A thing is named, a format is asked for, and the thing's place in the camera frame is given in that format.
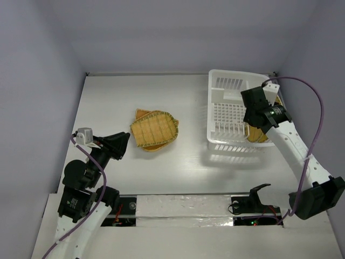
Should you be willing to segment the green-rimmed round woven plate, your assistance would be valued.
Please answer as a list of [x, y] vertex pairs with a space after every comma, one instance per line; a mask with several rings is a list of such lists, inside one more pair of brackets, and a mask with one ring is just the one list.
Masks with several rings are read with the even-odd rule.
[[268, 141], [268, 137], [263, 133], [261, 129], [252, 127], [250, 125], [247, 126], [245, 135], [247, 141], [251, 143], [264, 143]]

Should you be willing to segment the orange triangular woven plate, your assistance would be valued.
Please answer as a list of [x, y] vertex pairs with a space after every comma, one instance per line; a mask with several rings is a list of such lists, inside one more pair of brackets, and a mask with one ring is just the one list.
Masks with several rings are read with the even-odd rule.
[[160, 110], [154, 110], [154, 111], [149, 111], [149, 110], [143, 110], [143, 109], [137, 109], [135, 113], [135, 120], [134, 122], [144, 122], [148, 121], [149, 119], [160, 115], [161, 111]]

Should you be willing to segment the orange rounded-square woven plate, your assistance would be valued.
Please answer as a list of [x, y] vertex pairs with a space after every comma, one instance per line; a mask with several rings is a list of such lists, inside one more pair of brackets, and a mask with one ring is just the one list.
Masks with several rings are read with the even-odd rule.
[[160, 144], [158, 143], [139, 144], [137, 145], [137, 147], [143, 149], [146, 152], [157, 152], [161, 150], [162, 148], [164, 148], [165, 146], [169, 145], [170, 143], [171, 141], [160, 143]]

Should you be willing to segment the green-rimmed rectangular woven plate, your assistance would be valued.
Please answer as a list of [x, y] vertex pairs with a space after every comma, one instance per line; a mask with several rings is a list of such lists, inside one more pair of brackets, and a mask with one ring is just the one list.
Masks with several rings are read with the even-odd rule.
[[170, 113], [152, 111], [137, 118], [130, 130], [137, 147], [147, 148], [173, 142], [178, 136], [178, 124]]

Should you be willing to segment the large square bamboo mat plate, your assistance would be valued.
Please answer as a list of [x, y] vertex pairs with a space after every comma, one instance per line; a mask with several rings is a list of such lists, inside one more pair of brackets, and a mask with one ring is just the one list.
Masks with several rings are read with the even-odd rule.
[[280, 99], [280, 97], [279, 97], [279, 96], [276, 96], [276, 98], [275, 98], [275, 102], [274, 102], [274, 105], [280, 105], [280, 106], [283, 106], [283, 103], [282, 103], [282, 101], [281, 101], [281, 99]]

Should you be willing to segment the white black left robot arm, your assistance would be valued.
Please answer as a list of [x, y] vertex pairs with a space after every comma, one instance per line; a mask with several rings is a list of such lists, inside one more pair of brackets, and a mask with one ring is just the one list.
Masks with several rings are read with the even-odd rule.
[[106, 217], [119, 208], [120, 193], [107, 186], [105, 168], [110, 160], [121, 160], [130, 133], [96, 137], [91, 128], [79, 128], [70, 141], [86, 156], [72, 160], [64, 169], [64, 186], [57, 210], [54, 244], [43, 258], [84, 258]]

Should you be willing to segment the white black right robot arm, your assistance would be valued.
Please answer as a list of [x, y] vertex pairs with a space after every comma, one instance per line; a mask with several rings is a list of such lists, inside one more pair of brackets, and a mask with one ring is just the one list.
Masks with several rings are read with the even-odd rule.
[[258, 128], [274, 143], [299, 182], [295, 192], [283, 198], [280, 208], [306, 220], [333, 208], [344, 192], [344, 179], [333, 177], [300, 138], [292, 117], [282, 105], [271, 105], [261, 86], [242, 91], [244, 121]]

